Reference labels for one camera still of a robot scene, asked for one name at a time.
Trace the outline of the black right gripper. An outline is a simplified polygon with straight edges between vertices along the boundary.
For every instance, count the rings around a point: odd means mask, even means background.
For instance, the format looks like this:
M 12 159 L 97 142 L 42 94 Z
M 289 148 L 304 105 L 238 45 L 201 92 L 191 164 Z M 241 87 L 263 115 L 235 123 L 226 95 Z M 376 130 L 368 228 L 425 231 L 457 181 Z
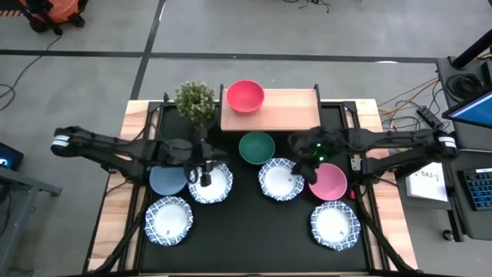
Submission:
M 309 184 L 314 185 L 317 183 L 317 173 L 314 169 L 305 169 L 305 164 L 316 168 L 320 163 L 328 162 L 340 154 L 342 137 L 324 128 L 312 128 L 289 135 L 288 146 L 296 162 L 291 173 L 304 176 Z

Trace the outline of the blue patterned paper plate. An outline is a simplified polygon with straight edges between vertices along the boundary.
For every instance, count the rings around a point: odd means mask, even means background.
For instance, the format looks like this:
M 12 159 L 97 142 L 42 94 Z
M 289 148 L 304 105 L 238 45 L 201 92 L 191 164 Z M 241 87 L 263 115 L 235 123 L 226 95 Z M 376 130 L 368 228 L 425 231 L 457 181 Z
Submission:
M 263 164 L 258 173 L 262 193 L 279 202 L 290 201 L 299 195 L 304 188 L 304 178 L 292 173 L 294 165 L 285 158 L 273 158 Z
M 159 245 L 179 244 L 194 221 L 191 206 L 181 197 L 165 196 L 151 204 L 145 212 L 145 234 Z
M 338 200 L 317 206 L 310 224 L 314 240 L 338 252 L 353 248 L 361 232 L 361 223 L 351 207 Z
M 213 204 L 224 201 L 231 191 L 233 184 L 233 174 L 226 164 L 216 165 L 211 172 L 211 184 L 204 187 L 201 185 L 201 168 L 190 172 L 191 180 L 195 183 L 189 183 L 188 189 L 191 196 L 196 202 L 201 204 Z

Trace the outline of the pink bowl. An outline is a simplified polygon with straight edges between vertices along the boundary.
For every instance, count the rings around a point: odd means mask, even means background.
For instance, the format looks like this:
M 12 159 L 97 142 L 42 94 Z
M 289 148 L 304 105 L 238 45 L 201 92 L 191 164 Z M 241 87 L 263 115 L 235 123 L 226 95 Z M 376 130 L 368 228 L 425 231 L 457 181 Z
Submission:
M 336 165 L 322 163 L 315 170 L 317 181 L 309 185 L 311 192 L 324 201 L 340 199 L 347 191 L 347 177 Z

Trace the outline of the blue bowl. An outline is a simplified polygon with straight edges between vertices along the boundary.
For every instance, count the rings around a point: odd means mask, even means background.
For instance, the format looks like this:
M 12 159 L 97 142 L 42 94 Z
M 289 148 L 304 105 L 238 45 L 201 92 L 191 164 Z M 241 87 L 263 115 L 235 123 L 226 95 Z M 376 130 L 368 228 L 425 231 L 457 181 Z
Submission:
M 148 181 L 153 191 L 163 196 L 175 195 L 187 184 L 185 171 L 179 167 L 152 167 Z

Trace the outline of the green bowl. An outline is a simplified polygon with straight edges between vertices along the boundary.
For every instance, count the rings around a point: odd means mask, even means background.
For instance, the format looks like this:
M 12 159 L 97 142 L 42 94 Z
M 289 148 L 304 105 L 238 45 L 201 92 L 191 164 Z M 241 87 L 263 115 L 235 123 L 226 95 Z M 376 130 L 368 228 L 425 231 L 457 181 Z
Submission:
M 248 132 L 239 141 L 241 157 L 252 165 L 263 165 L 275 153 L 273 138 L 266 132 Z

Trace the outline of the black table mat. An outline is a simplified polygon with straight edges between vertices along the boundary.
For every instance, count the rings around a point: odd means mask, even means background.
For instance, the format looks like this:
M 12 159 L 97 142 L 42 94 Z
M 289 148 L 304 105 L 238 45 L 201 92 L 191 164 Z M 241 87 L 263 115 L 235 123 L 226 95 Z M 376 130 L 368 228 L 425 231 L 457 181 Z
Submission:
M 261 191 L 259 166 L 239 154 L 243 132 L 223 132 L 214 125 L 208 143 L 229 154 L 233 185 L 228 197 L 210 205 L 196 202 L 188 189 L 179 197 L 194 216 L 187 236 L 177 245 L 162 246 L 144 239 L 143 273 L 289 273 L 364 272 L 366 243 L 361 235 L 347 250 L 317 244 L 310 217 L 322 200 L 309 187 L 288 202 Z

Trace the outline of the small potted green plant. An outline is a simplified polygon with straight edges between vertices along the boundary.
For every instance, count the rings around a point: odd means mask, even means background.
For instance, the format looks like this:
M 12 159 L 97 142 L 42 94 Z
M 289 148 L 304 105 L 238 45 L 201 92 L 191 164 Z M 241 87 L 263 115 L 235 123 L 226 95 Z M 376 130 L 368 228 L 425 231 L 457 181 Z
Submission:
M 176 89 L 178 112 L 194 128 L 210 129 L 215 123 L 214 89 L 204 82 L 185 82 Z

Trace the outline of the red bowl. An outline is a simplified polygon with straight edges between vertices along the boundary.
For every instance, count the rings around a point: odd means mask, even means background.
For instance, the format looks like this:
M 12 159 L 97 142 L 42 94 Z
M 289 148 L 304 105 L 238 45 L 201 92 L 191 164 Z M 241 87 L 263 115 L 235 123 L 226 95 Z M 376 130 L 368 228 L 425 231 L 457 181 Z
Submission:
M 264 89 L 252 80 L 236 81 L 227 89 L 226 101 L 234 112 L 250 115 L 263 105 Z

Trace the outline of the white paper sheet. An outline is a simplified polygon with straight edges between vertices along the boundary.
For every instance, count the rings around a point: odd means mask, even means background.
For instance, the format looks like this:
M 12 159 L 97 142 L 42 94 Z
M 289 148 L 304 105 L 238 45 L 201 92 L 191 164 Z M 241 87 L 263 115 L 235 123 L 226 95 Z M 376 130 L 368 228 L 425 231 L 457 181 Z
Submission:
M 447 202 L 444 170 L 440 163 L 431 164 L 406 177 L 407 196 Z

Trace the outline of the grey desk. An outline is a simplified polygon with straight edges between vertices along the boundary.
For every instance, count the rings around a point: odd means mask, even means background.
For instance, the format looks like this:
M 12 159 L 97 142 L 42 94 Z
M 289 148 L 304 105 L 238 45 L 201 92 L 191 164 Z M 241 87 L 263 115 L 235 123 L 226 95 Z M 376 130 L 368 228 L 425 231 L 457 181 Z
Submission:
M 474 59 L 462 69 L 451 65 L 454 58 L 437 60 L 437 74 L 447 100 L 448 109 L 484 92 L 492 91 L 492 60 Z M 447 193 L 450 197 L 451 230 L 454 241 L 463 235 L 472 239 L 492 241 L 492 210 L 475 212 L 468 202 L 458 172 L 492 168 L 492 128 L 453 122 L 454 138 L 459 149 L 457 158 L 444 163 Z

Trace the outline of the black keyboard with blue keys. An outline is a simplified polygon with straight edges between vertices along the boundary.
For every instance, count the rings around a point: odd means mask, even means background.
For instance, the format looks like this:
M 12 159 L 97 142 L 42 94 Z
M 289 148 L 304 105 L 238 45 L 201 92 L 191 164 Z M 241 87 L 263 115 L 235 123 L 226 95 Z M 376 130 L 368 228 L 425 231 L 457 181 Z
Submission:
M 475 212 L 492 210 L 492 168 L 459 171 L 458 177 Z

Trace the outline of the computer monitor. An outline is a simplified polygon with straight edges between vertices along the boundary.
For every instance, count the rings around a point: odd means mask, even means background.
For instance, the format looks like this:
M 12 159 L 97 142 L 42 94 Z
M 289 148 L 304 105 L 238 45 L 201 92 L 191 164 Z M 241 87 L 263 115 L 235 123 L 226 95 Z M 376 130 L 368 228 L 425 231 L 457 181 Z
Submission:
M 492 91 L 463 100 L 442 114 L 454 122 L 492 128 Z

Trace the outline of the grey metal cart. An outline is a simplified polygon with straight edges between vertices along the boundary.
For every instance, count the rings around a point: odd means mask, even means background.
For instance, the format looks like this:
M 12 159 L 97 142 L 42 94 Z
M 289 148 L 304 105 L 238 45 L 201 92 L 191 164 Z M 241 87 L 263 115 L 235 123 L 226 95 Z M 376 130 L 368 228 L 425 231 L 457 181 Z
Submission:
M 9 189 L 9 194 L 5 198 L 8 221 L 2 218 L 0 205 L 0 277 L 5 277 L 38 193 L 47 192 L 50 196 L 59 197 L 62 187 L 2 167 L 0 167 L 0 185 L 7 185 Z

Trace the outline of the black pole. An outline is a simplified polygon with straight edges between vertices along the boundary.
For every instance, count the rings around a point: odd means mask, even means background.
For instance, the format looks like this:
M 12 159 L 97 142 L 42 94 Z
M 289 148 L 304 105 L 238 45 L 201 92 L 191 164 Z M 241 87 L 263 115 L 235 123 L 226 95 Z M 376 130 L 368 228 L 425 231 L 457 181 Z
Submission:
M 491 46 L 492 28 L 450 63 L 455 69 L 462 69 Z

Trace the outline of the orange shop vacuum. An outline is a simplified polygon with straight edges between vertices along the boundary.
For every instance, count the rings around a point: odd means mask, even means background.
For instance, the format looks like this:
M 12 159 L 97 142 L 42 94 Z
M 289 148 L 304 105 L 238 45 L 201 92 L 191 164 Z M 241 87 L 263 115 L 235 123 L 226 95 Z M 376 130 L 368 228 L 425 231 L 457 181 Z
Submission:
M 31 29 L 37 33 L 51 29 L 56 35 L 63 35 L 60 27 L 63 23 L 77 28 L 85 25 L 81 14 L 88 0 L 18 0 L 18 3 Z

